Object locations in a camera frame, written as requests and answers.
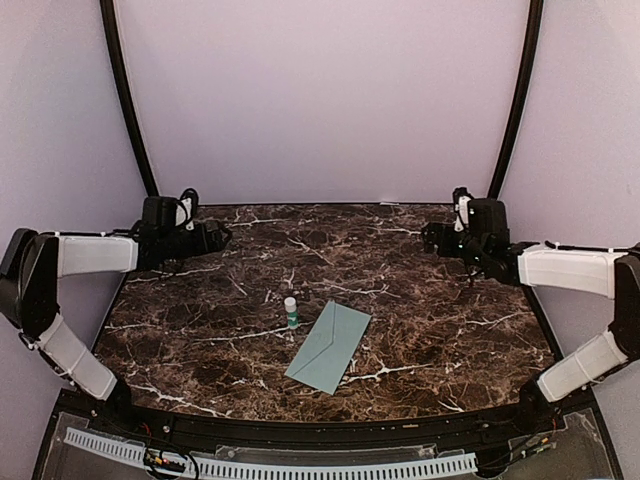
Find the small glue stick bottle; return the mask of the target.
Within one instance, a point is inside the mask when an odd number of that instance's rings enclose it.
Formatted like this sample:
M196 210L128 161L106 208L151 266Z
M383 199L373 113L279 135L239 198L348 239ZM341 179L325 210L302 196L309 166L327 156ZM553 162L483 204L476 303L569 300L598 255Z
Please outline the small glue stick bottle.
M291 330L297 329L299 326L297 301L294 297L284 299L284 307L286 311L287 325Z

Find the light blue envelope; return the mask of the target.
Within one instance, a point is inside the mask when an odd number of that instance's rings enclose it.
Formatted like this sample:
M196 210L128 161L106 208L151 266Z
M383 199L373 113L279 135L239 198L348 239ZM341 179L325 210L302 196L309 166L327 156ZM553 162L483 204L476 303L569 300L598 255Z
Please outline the light blue envelope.
M370 321L370 314L329 301L285 376L334 395Z

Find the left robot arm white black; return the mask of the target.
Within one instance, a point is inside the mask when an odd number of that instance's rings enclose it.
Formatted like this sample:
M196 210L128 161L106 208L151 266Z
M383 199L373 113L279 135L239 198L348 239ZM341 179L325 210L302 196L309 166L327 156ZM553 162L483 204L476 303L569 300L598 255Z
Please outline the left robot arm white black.
M130 388L105 366L66 323L58 282L74 275L150 271L168 261L217 253L232 238L222 223L196 221L199 197L187 189L178 198L150 196L130 229L111 232L38 232L19 228L1 261L1 314L23 344L62 378L106 402L103 421L120 436L141 427L130 406Z

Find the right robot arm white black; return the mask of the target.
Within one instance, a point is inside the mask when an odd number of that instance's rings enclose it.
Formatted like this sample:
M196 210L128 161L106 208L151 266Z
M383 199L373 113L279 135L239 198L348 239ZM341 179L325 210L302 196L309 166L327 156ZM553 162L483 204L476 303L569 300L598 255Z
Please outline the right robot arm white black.
M421 230L426 252L457 258L487 279L502 284L554 287L602 295L614 302L605 331L529 381L510 424L534 432L549 416L549 405L639 358L639 248L514 243L506 206L491 198L454 192L455 219L430 222Z

